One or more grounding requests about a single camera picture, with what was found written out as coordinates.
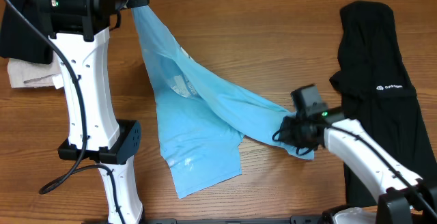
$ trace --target wooden surface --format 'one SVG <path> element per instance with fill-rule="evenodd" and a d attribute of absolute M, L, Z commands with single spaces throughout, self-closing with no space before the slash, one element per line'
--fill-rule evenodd
<path fill-rule="evenodd" d="M 316 83 L 328 104 L 340 96 L 328 79 L 339 70 L 339 9 L 355 0 L 152 0 L 151 7 L 200 64 L 288 109 L 290 92 Z M 397 35 L 437 152 L 436 0 L 371 0 L 395 12 Z M 305 162 L 250 139 L 240 145 L 242 175 L 178 200 L 158 148 L 153 91 L 130 12 L 111 35 L 109 79 L 117 117 L 139 120 L 135 158 L 149 218 L 210 219 L 318 214 L 345 203 L 343 163 L 325 150 Z M 48 195 L 38 189 L 65 173 L 57 157 L 68 136 L 63 90 L 10 89 L 0 61 L 0 223 L 80 223 L 104 219 L 107 202 L 95 171 Z"/>

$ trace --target white cloth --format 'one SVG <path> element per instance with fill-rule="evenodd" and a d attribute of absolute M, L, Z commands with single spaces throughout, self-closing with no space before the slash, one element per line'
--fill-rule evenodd
<path fill-rule="evenodd" d="M 11 58 L 8 63 L 8 74 L 12 88 L 51 87 L 54 86 L 53 77 L 61 77 L 61 68 L 57 61 L 46 65 Z"/>

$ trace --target black cloth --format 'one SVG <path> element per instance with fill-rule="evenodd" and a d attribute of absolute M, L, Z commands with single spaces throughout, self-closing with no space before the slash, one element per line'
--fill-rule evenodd
<path fill-rule="evenodd" d="M 437 174 L 437 163 L 397 44 L 395 19 L 383 3 L 357 1 L 340 11 L 343 39 L 341 71 L 331 77 L 341 92 L 346 117 L 358 119 L 393 158 L 422 178 Z M 364 184 L 345 166 L 346 200 L 376 205 Z"/>
<path fill-rule="evenodd" d="M 10 0 L 37 29 L 42 30 L 36 5 L 31 0 Z M 0 56 L 36 64 L 50 64 L 53 51 L 7 6 L 0 31 Z"/>

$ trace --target black cable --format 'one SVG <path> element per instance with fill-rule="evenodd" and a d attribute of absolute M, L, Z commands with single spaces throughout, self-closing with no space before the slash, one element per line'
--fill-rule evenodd
<path fill-rule="evenodd" d="M 338 128 L 335 126 L 331 126 L 328 124 L 316 124 L 316 126 L 319 127 L 323 127 L 323 128 L 332 128 L 334 130 L 343 132 L 347 135 L 350 135 L 352 137 L 354 137 L 356 140 L 359 140 L 361 142 L 363 142 L 388 168 L 389 170 L 395 174 L 395 176 L 400 179 L 402 181 L 402 183 L 404 183 L 408 189 L 411 191 L 411 193 L 417 198 L 417 200 L 419 200 L 419 202 L 421 202 L 421 204 L 423 205 L 423 207 L 425 208 L 425 210 L 432 216 L 432 218 L 434 218 L 434 220 L 437 222 L 437 214 L 436 212 L 432 209 L 432 207 L 424 200 L 424 198 L 417 192 L 417 190 L 415 189 L 415 187 L 413 187 L 407 180 L 405 180 L 405 178 L 402 176 L 402 174 L 400 174 L 400 172 L 398 172 L 393 166 L 391 166 L 391 164 L 379 153 L 379 151 L 377 151 L 373 146 L 371 146 L 366 140 L 364 140 L 363 138 L 361 138 L 361 136 L 359 135 L 355 135 L 353 132 L 344 130 L 342 128 Z"/>
<path fill-rule="evenodd" d="M 83 103 L 83 96 L 82 96 L 82 91 L 81 91 L 81 87 L 79 86 L 79 80 L 77 79 L 73 68 L 70 65 L 70 62 L 67 60 L 67 58 L 65 57 L 65 55 L 59 50 L 59 48 L 57 48 L 57 46 L 55 44 L 53 44 L 53 42 L 51 42 L 46 36 L 44 36 L 38 29 L 35 28 L 35 26 L 33 26 L 22 14 L 21 12 L 19 12 L 15 6 L 12 4 L 12 2 L 10 0 L 4 0 L 6 2 L 6 4 L 12 9 L 12 11 L 28 26 L 30 27 L 30 29 L 36 33 L 41 40 L 43 40 L 45 43 L 47 43 L 53 50 L 54 52 L 59 56 L 59 58 L 62 60 L 62 63 L 64 63 L 65 67 L 67 68 L 68 74 L 70 75 L 74 88 L 76 90 L 76 94 L 77 94 L 77 100 L 79 102 L 79 109 L 81 112 L 81 120 L 82 120 L 82 149 L 81 149 L 81 153 L 79 154 L 79 157 L 77 158 L 76 162 L 74 163 L 74 165 L 71 167 L 71 169 L 64 174 L 61 177 L 58 177 L 57 179 L 49 182 L 48 184 L 46 184 L 45 186 L 43 186 L 40 191 L 39 194 L 47 194 L 53 190 L 55 190 L 58 186 L 60 186 L 62 183 L 64 183 L 73 173 L 78 173 L 80 171 L 89 169 L 89 168 L 96 168 L 96 167 L 100 167 L 104 169 L 104 165 L 93 165 L 95 167 L 83 167 L 80 169 L 77 169 L 77 167 L 79 166 L 79 164 L 81 163 L 81 161 L 84 159 L 85 157 L 85 152 L 87 149 L 87 141 L 88 141 L 88 134 L 87 134 L 87 120 L 86 120 L 86 116 L 85 116 L 85 105 Z M 113 191 L 114 191 L 114 203 L 118 203 L 117 201 L 117 196 L 115 194 L 115 180 L 113 178 L 112 175 L 112 171 L 109 170 L 110 176 L 111 176 L 111 182 L 113 185 Z M 116 210 L 118 210 L 118 214 L 120 217 L 120 220 L 122 220 L 122 223 L 124 224 L 124 219 L 122 216 L 122 212 L 119 211 L 119 206 L 118 204 L 115 204 L 115 208 Z"/>

